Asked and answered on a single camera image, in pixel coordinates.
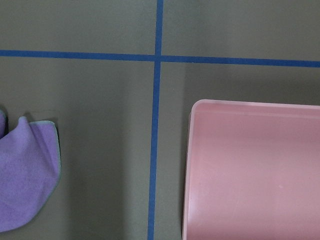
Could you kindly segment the pink plastic bin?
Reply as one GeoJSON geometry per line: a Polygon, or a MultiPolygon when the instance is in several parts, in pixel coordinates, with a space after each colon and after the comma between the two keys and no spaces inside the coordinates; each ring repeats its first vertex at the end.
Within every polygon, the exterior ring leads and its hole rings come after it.
{"type": "Polygon", "coordinates": [[[184,240],[317,240],[320,108],[197,101],[189,116],[184,240]]]}

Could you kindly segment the purple microfiber cloth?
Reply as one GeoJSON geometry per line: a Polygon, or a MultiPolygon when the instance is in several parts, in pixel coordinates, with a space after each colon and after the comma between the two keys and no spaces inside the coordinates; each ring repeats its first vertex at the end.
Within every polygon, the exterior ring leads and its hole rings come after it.
{"type": "Polygon", "coordinates": [[[49,120],[29,122],[25,116],[6,131],[0,113],[0,231],[29,223],[46,204],[61,176],[57,128],[49,120]]]}

